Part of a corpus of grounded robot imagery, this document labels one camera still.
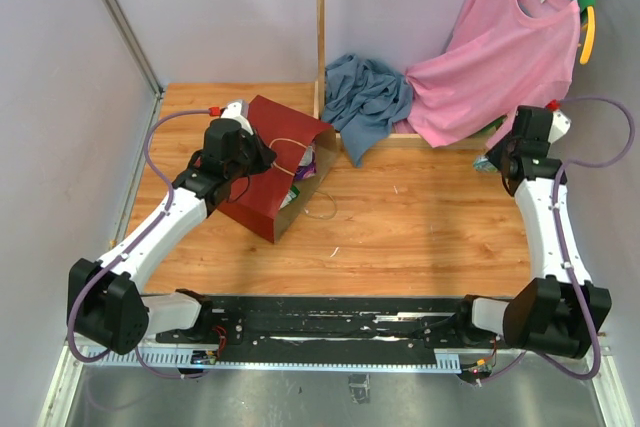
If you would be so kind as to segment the purple snack bag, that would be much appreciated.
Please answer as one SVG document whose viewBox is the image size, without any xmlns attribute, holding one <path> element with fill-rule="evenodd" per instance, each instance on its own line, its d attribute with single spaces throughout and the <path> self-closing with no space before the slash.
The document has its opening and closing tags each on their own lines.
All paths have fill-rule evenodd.
<svg viewBox="0 0 640 427">
<path fill-rule="evenodd" d="M 302 181 L 314 177 L 317 173 L 315 145 L 307 147 L 294 173 L 294 181 Z"/>
</svg>

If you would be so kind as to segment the green candy snack bag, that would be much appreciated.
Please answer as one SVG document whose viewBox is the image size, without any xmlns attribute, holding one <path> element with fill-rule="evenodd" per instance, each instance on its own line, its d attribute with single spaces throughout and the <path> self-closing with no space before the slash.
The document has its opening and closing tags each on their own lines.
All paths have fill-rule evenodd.
<svg viewBox="0 0 640 427">
<path fill-rule="evenodd" d="M 499 171 L 485 155 L 479 155 L 475 158 L 473 168 L 481 173 L 497 173 Z"/>
</svg>

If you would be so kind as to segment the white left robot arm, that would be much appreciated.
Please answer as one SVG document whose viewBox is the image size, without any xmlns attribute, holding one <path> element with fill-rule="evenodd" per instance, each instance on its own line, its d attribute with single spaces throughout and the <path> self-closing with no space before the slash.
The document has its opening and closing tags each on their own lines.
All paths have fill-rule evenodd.
<svg viewBox="0 0 640 427">
<path fill-rule="evenodd" d="M 136 349 L 144 338 L 168 331 L 181 331 L 195 343 L 212 335 L 208 297 L 187 290 L 141 294 L 177 244 L 229 200 L 233 183 L 268 171 L 276 159 L 245 115 L 231 106 L 207 113 L 212 121 L 202 148 L 167 184 L 156 209 L 99 259 L 81 258 L 71 267 L 67 340 L 72 352 L 79 351 L 77 335 L 120 355 Z"/>
</svg>

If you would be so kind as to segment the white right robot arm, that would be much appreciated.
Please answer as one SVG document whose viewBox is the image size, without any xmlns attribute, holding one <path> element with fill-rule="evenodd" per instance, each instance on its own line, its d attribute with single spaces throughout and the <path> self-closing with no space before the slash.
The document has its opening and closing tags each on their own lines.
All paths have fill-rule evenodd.
<svg viewBox="0 0 640 427">
<path fill-rule="evenodd" d="M 593 284 L 573 237 L 562 162 L 548 155 L 569 126 L 560 111 L 520 106 L 487 153 L 523 219 L 531 280 L 511 300 L 465 296 L 452 324 L 463 346 L 499 336 L 511 348 L 579 359 L 611 310 L 609 291 Z"/>
</svg>

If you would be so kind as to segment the green white snack bag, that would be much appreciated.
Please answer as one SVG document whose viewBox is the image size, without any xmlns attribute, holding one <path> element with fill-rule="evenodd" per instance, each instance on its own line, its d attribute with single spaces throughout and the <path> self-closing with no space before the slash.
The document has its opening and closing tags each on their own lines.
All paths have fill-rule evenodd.
<svg viewBox="0 0 640 427">
<path fill-rule="evenodd" d="M 300 195 L 300 189 L 296 185 L 291 185 L 288 192 L 286 193 L 281 205 L 279 207 L 280 210 L 290 205 L 293 201 L 295 201 Z"/>
</svg>

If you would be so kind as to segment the pink t-shirt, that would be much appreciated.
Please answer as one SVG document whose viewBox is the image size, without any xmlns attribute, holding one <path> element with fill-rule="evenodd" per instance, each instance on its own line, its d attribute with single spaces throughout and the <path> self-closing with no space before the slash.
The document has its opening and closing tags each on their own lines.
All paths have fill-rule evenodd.
<svg viewBox="0 0 640 427">
<path fill-rule="evenodd" d="M 501 119 L 493 147 L 518 106 L 567 94 L 580 30 L 575 0 L 465 0 L 446 51 L 407 69 L 413 103 L 398 130 L 442 147 Z"/>
</svg>

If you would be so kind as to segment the blue crumpled shirt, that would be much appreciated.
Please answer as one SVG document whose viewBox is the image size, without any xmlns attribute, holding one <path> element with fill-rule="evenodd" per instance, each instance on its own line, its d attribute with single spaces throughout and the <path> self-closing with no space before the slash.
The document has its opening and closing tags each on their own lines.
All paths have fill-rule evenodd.
<svg viewBox="0 0 640 427">
<path fill-rule="evenodd" d="M 325 68 L 321 120 L 340 133 L 352 164 L 387 138 L 410 113 L 413 92 L 405 76 L 386 63 L 345 54 Z"/>
</svg>

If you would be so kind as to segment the yellow clothes hanger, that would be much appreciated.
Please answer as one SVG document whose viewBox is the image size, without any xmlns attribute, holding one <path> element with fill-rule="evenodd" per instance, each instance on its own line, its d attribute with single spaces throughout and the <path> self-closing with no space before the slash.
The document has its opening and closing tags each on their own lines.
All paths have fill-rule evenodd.
<svg viewBox="0 0 640 427">
<path fill-rule="evenodd" d="M 578 5 L 581 11 L 582 30 L 585 32 L 579 63 L 586 65 L 591 58 L 596 37 L 595 0 L 578 0 Z"/>
</svg>

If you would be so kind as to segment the wooden rack frame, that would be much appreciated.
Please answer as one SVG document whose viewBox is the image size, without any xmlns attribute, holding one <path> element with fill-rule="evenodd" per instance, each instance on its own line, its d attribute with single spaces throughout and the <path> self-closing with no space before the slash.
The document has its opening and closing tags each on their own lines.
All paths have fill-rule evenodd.
<svg viewBox="0 0 640 427">
<path fill-rule="evenodd" d="M 325 107 L 325 0 L 316 0 L 316 34 L 317 34 L 317 75 L 314 82 L 313 116 L 320 118 Z M 453 150 L 479 150 L 484 147 L 488 133 L 476 134 L 467 139 L 446 146 Z M 417 134 L 391 133 L 387 138 L 375 145 L 377 149 L 430 149 L 427 142 Z"/>
</svg>

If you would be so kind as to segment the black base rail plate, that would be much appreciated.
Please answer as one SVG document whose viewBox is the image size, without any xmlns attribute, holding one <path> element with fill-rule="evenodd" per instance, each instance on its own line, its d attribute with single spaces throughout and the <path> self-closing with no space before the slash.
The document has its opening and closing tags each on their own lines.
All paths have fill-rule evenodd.
<svg viewBox="0 0 640 427">
<path fill-rule="evenodd" d="M 470 368 L 446 360 L 446 349 L 487 355 L 503 347 L 496 334 L 464 337 L 457 297 L 211 296 L 202 322 L 165 328 L 145 344 L 190 345 L 185 366 L 208 362 L 219 342 L 219 366 L 295 370 Z"/>
</svg>

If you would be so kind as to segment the aluminium corner post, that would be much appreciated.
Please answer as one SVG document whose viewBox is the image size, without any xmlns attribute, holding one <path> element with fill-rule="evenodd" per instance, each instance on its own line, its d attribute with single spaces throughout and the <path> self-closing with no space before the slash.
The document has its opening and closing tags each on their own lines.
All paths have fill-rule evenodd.
<svg viewBox="0 0 640 427">
<path fill-rule="evenodd" d="M 159 77 L 155 73 L 147 55 L 145 54 L 138 37 L 134 33 L 121 3 L 119 0 L 102 0 L 102 2 L 146 84 L 150 88 L 154 97 L 156 99 L 160 99 L 164 94 L 165 88 L 162 86 Z"/>
</svg>

